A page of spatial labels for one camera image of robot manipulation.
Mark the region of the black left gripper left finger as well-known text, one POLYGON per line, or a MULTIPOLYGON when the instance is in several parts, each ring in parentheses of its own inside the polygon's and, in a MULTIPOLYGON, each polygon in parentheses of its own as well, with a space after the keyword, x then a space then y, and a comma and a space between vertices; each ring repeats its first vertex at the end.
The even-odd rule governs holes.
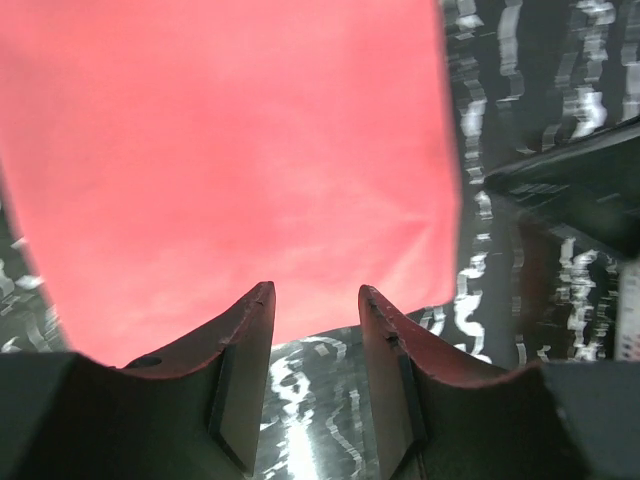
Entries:
POLYGON ((76 353, 1 358, 5 479, 247 479, 274 330, 262 282, 123 368, 76 353))

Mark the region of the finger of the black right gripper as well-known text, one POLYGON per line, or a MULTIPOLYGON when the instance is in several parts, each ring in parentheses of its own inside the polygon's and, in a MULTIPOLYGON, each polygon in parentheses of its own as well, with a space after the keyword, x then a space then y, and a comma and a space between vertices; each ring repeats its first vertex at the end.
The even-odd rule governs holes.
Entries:
POLYGON ((551 230, 639 256, 639 124, 553 147, 489 173, 485 187, 551 230))

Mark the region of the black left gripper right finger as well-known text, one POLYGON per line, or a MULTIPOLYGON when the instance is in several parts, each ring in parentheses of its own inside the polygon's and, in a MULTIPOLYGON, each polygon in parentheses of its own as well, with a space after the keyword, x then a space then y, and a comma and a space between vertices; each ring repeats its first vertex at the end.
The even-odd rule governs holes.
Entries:
POLYGON ((635 479, 639 366, 507 371, 448 344, 362 286, 359 316, 385 479, 635 479))

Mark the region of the salmon pink t shirt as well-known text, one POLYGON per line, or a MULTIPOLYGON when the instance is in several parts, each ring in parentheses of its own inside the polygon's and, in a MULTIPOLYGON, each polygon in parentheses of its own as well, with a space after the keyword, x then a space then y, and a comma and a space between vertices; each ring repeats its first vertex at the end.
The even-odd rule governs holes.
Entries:
POLYGON ((5 1, 1 176, 71 345, 123 365, 261 281, 278 343, 455 292, 435 1, 5 1))

